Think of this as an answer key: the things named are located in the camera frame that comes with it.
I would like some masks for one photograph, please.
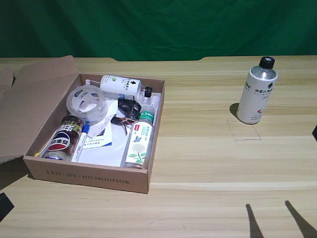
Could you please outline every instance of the white bottle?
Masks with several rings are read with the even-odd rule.
[[[100,83],[104,92],[117,93],[119,98],[139,101],[147,87],[138,79],[104,75]]]
[[[259,66],[250,69],[237,110],[240,121],[256,124],[261,120],[278,78],[273,70],[274,62],[272,57],[262,57]]]
[[[155,108],[142,105],[139,120],[131,125],[131,131],[123,153],[121,166],[145,169],[150,157],[153,139]]]

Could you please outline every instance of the box lid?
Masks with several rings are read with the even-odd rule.
[[[77,75],[72,56],[21,69],[12,88],[0,99],[0,164],[27,153]]]
[[[0,71],[0,98],[11,88],[13,83],[13,68]]]

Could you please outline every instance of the marker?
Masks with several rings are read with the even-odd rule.
[[[71,157],[71,162],[78,162],[79,160],[79,156],[81,154],[81,151],[83,150],[83,147],[84,147],[84,144],[85,144],[85,140],[86,140],[86,137],[87,137],[87,133],[89,131],[89,127],[90,125],[89,124],[85,124],[83,126],[83,130],[81,132],[81,135],[80,135],[80,138],[79,138],[79,141],[76,145],[76,148],[75,148],[75,151]]]

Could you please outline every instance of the blue marker cap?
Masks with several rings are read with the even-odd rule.
[[[88,134],[89,128],[90,128],[89,124],[84,124],[82,132]]]

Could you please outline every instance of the packing tape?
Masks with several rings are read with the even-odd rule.
[[[69,112],[86,124],[95,125],[105,118],[108,106],[100,88],[85,85],[72,91],[66,101]]]

